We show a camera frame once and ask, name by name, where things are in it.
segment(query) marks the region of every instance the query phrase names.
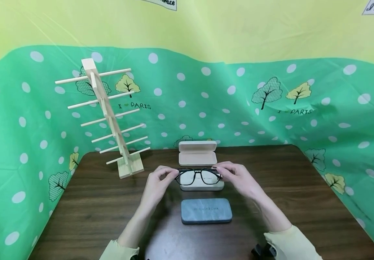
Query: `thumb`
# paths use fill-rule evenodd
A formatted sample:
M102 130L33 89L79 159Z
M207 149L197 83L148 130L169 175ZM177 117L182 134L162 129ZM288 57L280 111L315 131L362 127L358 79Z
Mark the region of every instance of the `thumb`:
M171 181L173 181L177 176L178 170L173 169L170 173L167 174L167 176L165 176L165 178L161 182L163 183L165 188L167 188L170 185Z
M223 177L223 181L231 181L233 182L236 179L236 175L231 173L229 170L227 170L224 167L217 167L217 172L220 173L220 175Z

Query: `hand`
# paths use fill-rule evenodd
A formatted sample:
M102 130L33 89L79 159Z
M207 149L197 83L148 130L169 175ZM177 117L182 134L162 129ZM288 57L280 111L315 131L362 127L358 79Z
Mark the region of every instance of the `hand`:
M178 170L162 165L151 172L146 181L139 208L146 213L151 213L162 199L171 181L177 176Z
M223 177L223 181L230 181L244 197L254 200L267 197L261 186L243 165L225 161L215 164L213 167L217 167L217 172Z

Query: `dark brown tabletop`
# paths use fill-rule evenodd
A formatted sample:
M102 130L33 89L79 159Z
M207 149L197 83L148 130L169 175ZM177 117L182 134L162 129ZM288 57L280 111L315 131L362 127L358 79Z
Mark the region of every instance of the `dark brown tabletop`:
M145 172L119 179L117 152L86 154L45 227L30 260L97 260L117 239L140 202L148 173L179 168L178 150L142 153ZM314 244L324 260L374 260L374 243L294 146L217 148L217 160L247 167L272 200ZM183 225L181 200L226 198L229 224ZM222 191L181 191L175 181L152 216L139 259L244 260L265 243L266 228L251 202L230 183Z

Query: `polka dot fabric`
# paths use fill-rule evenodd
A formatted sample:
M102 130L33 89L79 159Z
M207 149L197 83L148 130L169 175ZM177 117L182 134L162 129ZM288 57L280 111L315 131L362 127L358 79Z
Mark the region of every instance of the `polka dot fabric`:
M102 78L109 95L124 91L115 88L124 75L140 89L111 100L116 113L140 109L117 118L122 129L144 124L123 135L127 142L148 136L131 151L177 148L181 140L296 145L374 240L373 64L205 63L165 49L30 46L0 60L0 259L25 259L82 156L116 145L91 142L110 134L107 122L80 127L102 117L99 105L67 109L93 96L74 83L54 84L79 77L88 57L100 72L132 69Z

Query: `sleeve cuff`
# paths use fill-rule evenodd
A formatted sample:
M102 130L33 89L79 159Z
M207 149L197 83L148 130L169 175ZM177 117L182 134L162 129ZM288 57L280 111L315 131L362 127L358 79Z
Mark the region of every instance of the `sleeve cuff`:
M277 260L320 260L315 247L295 226L282 232L264 234L266 241L276 249Z
M123 247L116 240L109 242L99 260L130 260L134 255L139 254L138 248Z

